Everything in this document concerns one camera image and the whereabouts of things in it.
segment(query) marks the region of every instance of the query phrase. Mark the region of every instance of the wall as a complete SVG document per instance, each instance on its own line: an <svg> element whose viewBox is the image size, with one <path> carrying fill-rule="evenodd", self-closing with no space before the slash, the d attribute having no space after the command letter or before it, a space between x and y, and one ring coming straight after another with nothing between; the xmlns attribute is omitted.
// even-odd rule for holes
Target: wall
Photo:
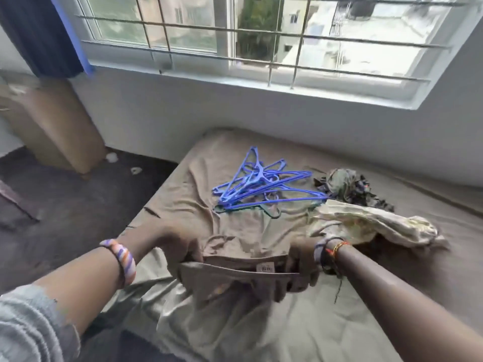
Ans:
<svg viewBox="0 0 483 362"><path fill-rule="evenodd" d="M18 53L5 31L0 26L0 70L32 74L25 60ZM0 157L23 146L22 141L15 136L0 112Z"/></svg>
<svg viewBox="0 0 483 362"><path fill-rule="evenodd" d="M115 69L74 88L117 149L179 161L212 127L244 127L401 170L483 183L483 23L416 111Z"/></svg>

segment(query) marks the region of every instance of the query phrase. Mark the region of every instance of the tree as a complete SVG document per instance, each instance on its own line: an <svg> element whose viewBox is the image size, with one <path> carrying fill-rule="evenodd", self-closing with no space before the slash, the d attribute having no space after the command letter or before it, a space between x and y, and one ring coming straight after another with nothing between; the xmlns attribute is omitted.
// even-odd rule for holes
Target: tree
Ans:
<svg viewBox="0 0 483 362"><path fill-rule="evenodd" d="M239 29L275 31L281 25L283 0L245 0L238 18ZM241 58L270 61L276 50L275 35L238 32L238 53Z"/></svg>

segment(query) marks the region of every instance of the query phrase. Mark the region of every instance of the gray sleeve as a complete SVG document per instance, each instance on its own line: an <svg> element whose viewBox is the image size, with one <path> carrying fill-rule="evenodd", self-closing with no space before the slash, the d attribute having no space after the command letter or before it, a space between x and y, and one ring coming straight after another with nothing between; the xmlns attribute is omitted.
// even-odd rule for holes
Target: gray sleeve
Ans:
<svg viewBox="0 0 483 362"><path fill-rule="evenodd" d="M79 354L79 335L39 286L0 296L0 362L69 362Z"/></svg>

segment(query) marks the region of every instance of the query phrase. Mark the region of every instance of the clothing tag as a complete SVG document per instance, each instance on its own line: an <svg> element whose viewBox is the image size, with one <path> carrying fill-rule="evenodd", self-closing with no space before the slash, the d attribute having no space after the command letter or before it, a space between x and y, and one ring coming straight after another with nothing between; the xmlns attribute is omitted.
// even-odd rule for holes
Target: clothing tag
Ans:
<svg viewBox="0 0 483 362"><path fill-rule="evenodd" d="M257 272L275 273L275 263L273 261L259 263L257 264Z"/></svg>

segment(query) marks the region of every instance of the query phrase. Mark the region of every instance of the curtain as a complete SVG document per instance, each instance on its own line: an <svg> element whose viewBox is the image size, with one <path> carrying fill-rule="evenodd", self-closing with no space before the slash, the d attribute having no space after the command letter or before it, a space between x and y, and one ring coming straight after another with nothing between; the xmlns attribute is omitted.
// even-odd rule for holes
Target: curtain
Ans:
<svg viewBox="0 0 483 362"><path fill-rule="evenodd" d="M57 0L0 0L0 25L37 77L92 72Z"/></svg>

